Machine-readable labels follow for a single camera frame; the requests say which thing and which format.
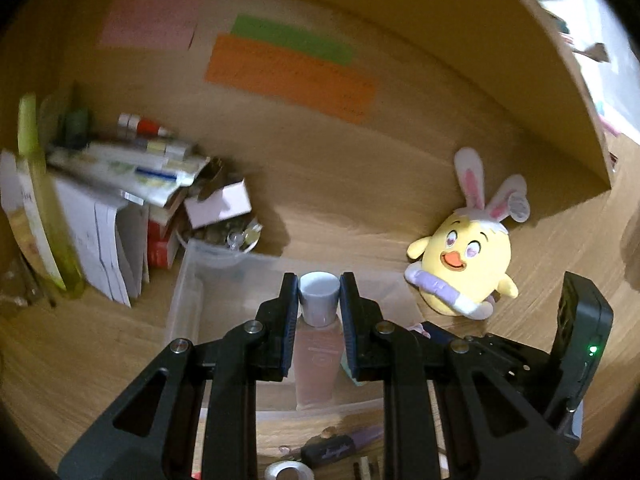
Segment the white tape roll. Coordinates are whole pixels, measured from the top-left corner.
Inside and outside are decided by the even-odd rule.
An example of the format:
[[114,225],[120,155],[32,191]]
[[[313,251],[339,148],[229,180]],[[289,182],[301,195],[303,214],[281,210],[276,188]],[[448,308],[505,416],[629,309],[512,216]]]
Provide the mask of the white tape roll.
[[314,480],[314,472],[310,467],[297,460],[280,460],[265,469],[264,479]]

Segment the pink tube white cap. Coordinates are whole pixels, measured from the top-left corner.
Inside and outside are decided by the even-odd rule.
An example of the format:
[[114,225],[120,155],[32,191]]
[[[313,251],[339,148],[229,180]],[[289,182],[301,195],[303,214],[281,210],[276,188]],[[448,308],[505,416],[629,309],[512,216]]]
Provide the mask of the pink tube white cap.
[[341,369],[344,338],[337,314],[341,283],[324,271],[304,274],[298,281],[301,315],[294,340],[296,408],[308,410],[329,404]]

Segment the black purple spray bottle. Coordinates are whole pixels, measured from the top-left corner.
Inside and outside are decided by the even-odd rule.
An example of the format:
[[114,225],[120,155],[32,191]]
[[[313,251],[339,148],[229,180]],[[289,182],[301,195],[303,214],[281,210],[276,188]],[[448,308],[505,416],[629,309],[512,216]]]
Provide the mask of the black purple spray bottle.
[[383,436],[383,426],[374,425],[348,434],[336,434],[327,438],[318,437],[309,440],[300,448],[299,457],[303,464],[316,469],[353,456],[366,446],[381,440]]

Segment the yellow chick plush toy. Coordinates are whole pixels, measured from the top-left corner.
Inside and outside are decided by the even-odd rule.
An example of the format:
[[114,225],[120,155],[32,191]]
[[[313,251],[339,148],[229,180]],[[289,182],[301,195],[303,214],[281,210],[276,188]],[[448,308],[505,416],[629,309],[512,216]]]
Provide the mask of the yellow chick plush toy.
[[527,184],[523,176],[512,174],[486,200],[483,162],[472,148],[454,154],[454,169],[465,205],[432,235],[409,245],[405,280],[439,314],[484,321],[494,313],[495,294],[518,296],[508,275],[512,250],[503,221],[528,220]]

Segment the white paper box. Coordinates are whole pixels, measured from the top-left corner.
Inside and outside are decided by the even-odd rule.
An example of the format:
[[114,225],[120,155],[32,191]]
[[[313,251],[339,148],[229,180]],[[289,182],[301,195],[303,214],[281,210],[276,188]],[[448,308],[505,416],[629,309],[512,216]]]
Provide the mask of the white paper box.
[[[49,268],[40,257],[23,202],[16,157],[1,152],[1,206],[18,247],[34,270],[46,278]],[[149,281],[149,208],[78,182],[52,174],[55,196],[62,208],[67,232],[86,281],[104,296],[129,307]]]

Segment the small white cardboard box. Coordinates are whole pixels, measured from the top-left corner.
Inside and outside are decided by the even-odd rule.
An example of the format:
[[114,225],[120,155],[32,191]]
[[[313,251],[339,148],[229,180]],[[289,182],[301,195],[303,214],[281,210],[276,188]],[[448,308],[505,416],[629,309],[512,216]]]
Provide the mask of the small white cardboard box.
[[193,229],[233,219],[252,211],[244,180],[228,184],[206,200],[189,197],[184,201],[186,215]]

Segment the stack of books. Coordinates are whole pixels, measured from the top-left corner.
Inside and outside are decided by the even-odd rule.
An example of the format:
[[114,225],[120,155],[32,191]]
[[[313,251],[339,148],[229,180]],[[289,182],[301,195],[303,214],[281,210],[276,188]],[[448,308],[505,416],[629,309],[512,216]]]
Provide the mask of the stack of books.
[[183,188],[190,188],[210,164],[208,156],[146,152],[124,144],[93,141],[81,150],[51,148],[50,166],[116,193],[137,205],[164,208]]

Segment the red white marker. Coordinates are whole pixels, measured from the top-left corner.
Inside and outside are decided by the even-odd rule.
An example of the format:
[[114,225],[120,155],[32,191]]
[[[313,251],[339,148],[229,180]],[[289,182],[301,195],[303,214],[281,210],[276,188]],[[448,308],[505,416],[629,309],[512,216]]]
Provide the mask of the red white marker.
[[122,113],[117,119],[117,132],[121,136],[148,136],[171,138],[174,133],[154,120],[135,114]]

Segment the yellow green spray bottle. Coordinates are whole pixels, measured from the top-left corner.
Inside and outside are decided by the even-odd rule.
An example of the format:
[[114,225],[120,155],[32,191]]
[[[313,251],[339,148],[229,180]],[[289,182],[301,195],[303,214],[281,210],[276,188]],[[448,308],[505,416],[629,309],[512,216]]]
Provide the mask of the yellow green spray bottle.
[[84,291],[85,280],[67,232],[67,224],[40,144],[37,99],[21,97],[17,114],[17,170],[30,232],[44,276],[66,296]]

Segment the orange sticky note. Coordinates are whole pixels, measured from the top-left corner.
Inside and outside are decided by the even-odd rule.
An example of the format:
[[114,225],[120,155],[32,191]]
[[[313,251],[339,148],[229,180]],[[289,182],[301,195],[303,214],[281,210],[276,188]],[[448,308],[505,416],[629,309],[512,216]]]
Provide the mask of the orange sticky note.
[[360,124],[376,81],[351,67],[231,34],[217,37],[204,79]]

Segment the green sticky note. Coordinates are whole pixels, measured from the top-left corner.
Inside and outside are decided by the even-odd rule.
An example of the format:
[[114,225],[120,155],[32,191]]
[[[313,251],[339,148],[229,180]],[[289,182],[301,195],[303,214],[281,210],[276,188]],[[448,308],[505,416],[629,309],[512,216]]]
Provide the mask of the green sticky note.
[[231,33],[344,66],[352,64],[354,58],[352,47],[344,42],[269,18],[239,14],[231,27]]

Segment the pink sticky note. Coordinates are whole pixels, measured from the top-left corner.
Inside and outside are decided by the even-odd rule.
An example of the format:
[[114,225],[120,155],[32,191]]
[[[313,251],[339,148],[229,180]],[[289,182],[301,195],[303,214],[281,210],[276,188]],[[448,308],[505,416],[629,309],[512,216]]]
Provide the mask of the pink sticky note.
[[204,0],[113,0],[101,48],[185,51]]

